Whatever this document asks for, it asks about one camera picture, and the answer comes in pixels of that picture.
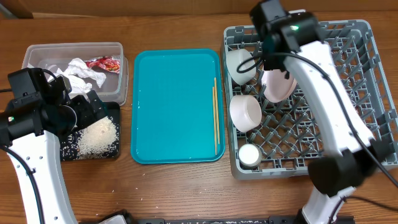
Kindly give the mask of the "large pink plate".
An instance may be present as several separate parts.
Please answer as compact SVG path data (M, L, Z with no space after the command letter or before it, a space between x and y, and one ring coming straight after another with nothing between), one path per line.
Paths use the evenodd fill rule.
M272 103L286 100L296 89L297 81L288 71L265 71L261 78L262 85L266 86L264 96Z

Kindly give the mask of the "grey bowl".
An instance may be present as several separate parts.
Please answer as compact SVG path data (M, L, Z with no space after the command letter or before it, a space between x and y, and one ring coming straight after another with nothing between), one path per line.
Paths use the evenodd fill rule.
M249 67L255 64L255 61L252 59L252 55L246 49L232 50L226 53L226 65L231 78L238 85L243 85L247 83L249 80L253 79L256 75L256 69L253 68L245 73L238 73L237 68L241 65L245 60L251 59L241 66L241 70L246 70Z

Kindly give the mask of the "pink bowl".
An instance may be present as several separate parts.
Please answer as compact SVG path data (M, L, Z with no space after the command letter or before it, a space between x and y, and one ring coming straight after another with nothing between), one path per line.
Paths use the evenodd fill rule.
M229 104L229 113L236 129L246 133L259 126L262 110L259 102L252 95L235 95Z

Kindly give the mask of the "white paper cup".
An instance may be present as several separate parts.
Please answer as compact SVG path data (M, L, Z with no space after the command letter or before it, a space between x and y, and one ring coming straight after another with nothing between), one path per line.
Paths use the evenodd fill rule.
M254 144L245 144L239 148L238 159L245 169L254 169L262 161L261 150Z

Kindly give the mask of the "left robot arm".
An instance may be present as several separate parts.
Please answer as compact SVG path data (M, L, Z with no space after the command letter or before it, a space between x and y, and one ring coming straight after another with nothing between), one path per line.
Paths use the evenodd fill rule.
M70 98L70 82L23 68L7 77L13 92L1 113L1 150L15 169L28 223L76 223L60 165L63 138L108 114L95 91Z

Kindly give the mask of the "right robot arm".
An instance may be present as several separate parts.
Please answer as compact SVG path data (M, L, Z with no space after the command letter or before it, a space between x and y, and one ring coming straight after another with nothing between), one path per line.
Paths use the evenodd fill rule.
M296 223L333 223L344 202L392 153L376 139L353 106L311 12L288 12L278 0L261 1L249 13L262 50L243 60L238 73L258 65L293 75L321 133L325 156L308 165L313 191Z

